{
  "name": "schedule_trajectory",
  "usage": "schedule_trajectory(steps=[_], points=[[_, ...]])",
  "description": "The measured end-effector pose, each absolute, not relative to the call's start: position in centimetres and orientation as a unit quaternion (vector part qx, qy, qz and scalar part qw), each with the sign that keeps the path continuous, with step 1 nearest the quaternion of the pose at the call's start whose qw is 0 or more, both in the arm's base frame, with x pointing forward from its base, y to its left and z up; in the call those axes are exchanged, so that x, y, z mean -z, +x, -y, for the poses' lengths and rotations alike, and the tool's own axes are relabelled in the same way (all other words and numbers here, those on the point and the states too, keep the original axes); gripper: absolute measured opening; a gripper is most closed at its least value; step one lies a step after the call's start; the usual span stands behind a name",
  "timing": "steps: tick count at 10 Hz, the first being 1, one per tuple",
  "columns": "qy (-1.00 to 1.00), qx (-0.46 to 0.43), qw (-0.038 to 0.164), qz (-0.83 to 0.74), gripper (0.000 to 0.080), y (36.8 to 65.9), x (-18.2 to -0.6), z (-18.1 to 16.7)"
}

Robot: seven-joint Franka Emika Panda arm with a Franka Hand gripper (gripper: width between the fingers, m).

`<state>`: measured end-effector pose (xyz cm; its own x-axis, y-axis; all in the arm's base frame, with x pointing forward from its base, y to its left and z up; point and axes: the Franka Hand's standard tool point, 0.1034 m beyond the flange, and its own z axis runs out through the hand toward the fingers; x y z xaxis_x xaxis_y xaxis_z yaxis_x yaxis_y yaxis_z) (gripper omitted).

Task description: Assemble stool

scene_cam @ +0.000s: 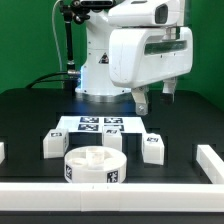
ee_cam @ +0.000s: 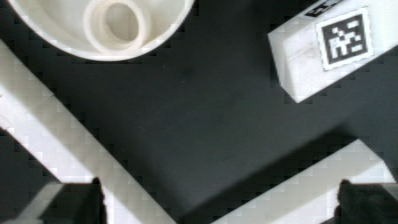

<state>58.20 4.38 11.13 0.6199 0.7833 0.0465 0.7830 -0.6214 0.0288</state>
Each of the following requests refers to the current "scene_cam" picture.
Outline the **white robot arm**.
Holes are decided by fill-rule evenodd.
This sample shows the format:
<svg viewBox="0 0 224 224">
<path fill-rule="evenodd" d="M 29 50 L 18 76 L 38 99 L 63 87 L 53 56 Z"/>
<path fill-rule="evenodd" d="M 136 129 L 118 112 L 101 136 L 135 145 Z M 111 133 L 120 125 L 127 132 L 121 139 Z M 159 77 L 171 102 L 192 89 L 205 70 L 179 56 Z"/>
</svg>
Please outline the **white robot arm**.
<svg viewBox="0 0 224 224">
<path fill-rule="evenodd" d="M 131 94 L 136 113 L 148 113 L 149 85 L 163 82 L 171 103 L 177 77 L 193 63 L 193 36 L 184 25 L 186 0 L 81 0 L 87 9 L 87 59 L 79 97 L 112 102 Z"/>
</svg>

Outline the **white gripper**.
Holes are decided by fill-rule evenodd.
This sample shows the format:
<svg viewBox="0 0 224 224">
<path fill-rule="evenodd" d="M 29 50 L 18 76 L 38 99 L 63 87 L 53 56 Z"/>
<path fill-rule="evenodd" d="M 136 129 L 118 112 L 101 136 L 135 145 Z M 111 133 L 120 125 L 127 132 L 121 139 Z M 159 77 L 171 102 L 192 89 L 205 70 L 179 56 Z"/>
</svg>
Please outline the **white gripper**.
<svg viewBox="0 0 224 224">
<path fill-rule="evenodd" d="M 167 39 L 166 29 L 161 28 L 115 29 L 109 39 L 110 79 L 115 86 L 133 88 L 135 111 L 140 116 L 148 114 L 145 85 L 164 80 L 161 99 L 172 104 L 176 76 L 189 73 L 192 63 L 193 37 L 187 27 L 180 28 L 178 39 Z"/>
</svg>

